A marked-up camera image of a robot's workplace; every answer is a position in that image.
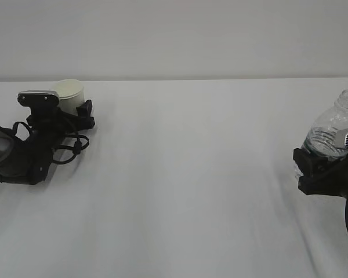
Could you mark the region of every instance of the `camera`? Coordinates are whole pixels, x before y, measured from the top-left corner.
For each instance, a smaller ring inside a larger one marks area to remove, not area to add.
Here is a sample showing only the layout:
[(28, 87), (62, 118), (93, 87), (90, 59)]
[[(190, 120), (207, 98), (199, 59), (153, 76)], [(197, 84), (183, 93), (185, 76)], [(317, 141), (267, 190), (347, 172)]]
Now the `camera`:
[[(94, 128), (93, 104), (87, 100), (75, 107), (74, 114), (64, 112), (55, 90), (23, 91), (18, 102), (29, 107), (31, 115), (27, 123), (16, 122), (11, 129), (0, 126), (0, 182), (35, 185), (47, 178), (52, 163), (70, 163), (88, 147), (89, 139), (79, 131)], [(20, 125), (29, 133), (25, 140), (17, 136)], [(66, 138), (75, 140), (73, 146), (62, 145)], [(72, 156), (55, 160), (53, 156), (60, 149)]]

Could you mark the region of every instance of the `black mount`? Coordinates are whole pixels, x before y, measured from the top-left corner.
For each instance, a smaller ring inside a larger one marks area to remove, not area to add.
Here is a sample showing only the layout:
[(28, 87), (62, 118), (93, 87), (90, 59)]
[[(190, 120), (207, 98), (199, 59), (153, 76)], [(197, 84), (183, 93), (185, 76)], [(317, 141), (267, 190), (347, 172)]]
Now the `black mount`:
[[(53, 160), (53, 154), (57, 149), (72, 151), (74, 159), (89, 144), (88, 138), (79, 135), (78, 132), (94, 127), (94, 117), (91, 117), (92, 108), (92, 101), (88, 100), (77, 108), (77, 116), (75, 116), (63, 112), (54, 105), (39, 108), (31, 107), (31, 115), (27, 118), (27, 123), (31, 127), (28, 139), (22, 141), (16, 137), (17, 130), (5, 129), (7, 133), (12, 133), (16, 140), (16, 148), (29, 157), (31, 166), (25, 175), (19, 177), (0, 175), (0, 182), (34, 185), (44, 181), (52, 163), (68, 163)], [(76, 138), (77, 142), (73, 147), (62, 146), (61, 143), (65, 138)], [(80, 138), (87, 140), (87, 143), (82, 145)]]
[(304, 149), (294, 149), (293, 159), (303, 173), (299, 189), (306, 195), (348, 197), (348, 155), (329, 162)]

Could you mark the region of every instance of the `white tablecloth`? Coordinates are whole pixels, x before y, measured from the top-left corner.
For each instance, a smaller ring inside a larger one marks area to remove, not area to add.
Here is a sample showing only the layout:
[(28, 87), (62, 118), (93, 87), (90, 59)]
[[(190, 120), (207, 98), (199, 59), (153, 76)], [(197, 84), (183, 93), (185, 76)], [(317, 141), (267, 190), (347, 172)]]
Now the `white tablecloth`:
[[(52, 84), (0, 83), (0, 125)], [(84, 84), (90, 147), (0, 184), (0, 278), (348, 277), (344, 199), (305, 196), (292, 163), (348, 78)]]

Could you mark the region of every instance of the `plastic water bottle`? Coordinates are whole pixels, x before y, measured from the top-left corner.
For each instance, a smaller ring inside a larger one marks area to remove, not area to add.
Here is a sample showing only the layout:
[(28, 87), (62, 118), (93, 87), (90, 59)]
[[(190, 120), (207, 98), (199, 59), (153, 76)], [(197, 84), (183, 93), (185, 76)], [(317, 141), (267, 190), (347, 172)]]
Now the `plastic water bottle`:
[[(342, 158), (348, 154), (348, 149), (335, 147), (334, 141), (336, 133), (343, 129), (348, 129), (348, 90), (314, 121), (301, 148), (313, 155), (325, 156), (329, 161)], [(299, 180), (302, 175), (295, 164), (295, 177)]]

